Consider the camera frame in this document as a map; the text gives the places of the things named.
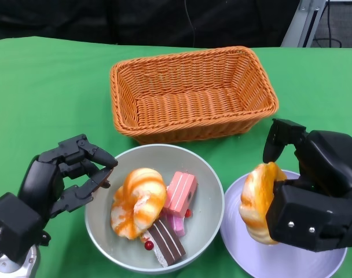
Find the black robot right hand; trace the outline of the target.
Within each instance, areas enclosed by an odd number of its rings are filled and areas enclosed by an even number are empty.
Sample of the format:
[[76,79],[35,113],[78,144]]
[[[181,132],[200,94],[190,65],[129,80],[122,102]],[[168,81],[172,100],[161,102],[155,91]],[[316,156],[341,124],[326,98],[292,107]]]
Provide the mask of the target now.
[[298,123],[273,119],[263,162],[275,162],[286,145],[295,147],[301,179],[333,197],[352,199],[352,137],[325,130],[306,131]]

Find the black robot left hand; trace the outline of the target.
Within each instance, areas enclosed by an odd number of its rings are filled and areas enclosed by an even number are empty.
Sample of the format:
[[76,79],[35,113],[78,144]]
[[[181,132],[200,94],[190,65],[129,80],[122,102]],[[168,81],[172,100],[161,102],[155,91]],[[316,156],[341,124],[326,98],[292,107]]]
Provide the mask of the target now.
[[17,196],[48,221],[88,204],[98,188],[109,188],[117,165],[110,153],[80,134],[35,156]]

